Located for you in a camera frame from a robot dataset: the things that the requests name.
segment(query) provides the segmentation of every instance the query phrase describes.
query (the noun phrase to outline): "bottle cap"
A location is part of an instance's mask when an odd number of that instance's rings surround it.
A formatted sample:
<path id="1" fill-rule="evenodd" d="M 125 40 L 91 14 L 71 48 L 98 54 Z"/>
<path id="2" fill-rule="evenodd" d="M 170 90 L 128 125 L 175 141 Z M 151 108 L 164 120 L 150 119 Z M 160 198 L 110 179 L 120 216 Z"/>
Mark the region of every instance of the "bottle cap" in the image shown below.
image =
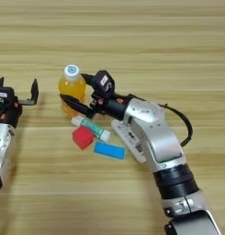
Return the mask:
<path id="1" fill-rule="evenodd" d="M 108 142 L 109 139 L 110 139 L 110 134 L 111 134 L 111 133 L 110 133 L 108 130 L 105 129 L 105 130 L 102 132 L 100 139 L 101 139 L 103 142 Z"/>
<path id="2" fill-rule="evenodd" d="M 84 117 L 78 115 L 76 117 L 72 117 L 72 124 L 74 124 L 75 126 L 79 127 L 81 122 L 84 120 Z"/>
<path id="3" fill-rule="evenodd" d="M 67 65 L 64 68 L 64 77 L 67 80 L 74 81 L 80 75 L 80 69 L 74 64 Z"/>

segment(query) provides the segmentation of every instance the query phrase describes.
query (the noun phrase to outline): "wooden table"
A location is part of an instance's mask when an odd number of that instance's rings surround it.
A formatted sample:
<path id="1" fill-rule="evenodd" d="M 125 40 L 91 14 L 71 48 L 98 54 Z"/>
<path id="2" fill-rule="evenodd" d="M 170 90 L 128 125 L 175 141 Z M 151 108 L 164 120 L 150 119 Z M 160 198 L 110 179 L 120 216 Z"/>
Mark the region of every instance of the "wooden table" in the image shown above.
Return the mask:
<path id="1" fill-rule="evenodd" d="M 118 93 L 187 114 L 194 138 L 184 151 L 225 234 L 225 0 L 5 0 L 0 76 L 25 98 L 37 77 L 40 95 L 18 125 L 0 235 L 164 234 L 168 219 L 147 165 L 72 142 L 57 90 L 69 63 L 84 73 L 107 69 Z M 166 115 L 184 138 L 182 122 Z M 96 117 L 111 130 L 110 121 Z M 124 146 L 114 132 L 111 143 Z"/>

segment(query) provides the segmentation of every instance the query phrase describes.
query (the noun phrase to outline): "red cube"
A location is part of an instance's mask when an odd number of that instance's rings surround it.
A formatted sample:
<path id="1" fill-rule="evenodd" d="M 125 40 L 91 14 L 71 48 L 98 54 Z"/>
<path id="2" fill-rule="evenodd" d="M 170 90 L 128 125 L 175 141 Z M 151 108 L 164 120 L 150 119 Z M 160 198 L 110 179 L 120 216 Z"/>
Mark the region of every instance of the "red cube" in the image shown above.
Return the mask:
<path id="1" fill-rule="evenodd" d="M 73 141 L 80 147 L 82 151 L 94 141 L 94 135 L 87 127 L 81 126 L 75 130 L 72 135 Z"/>

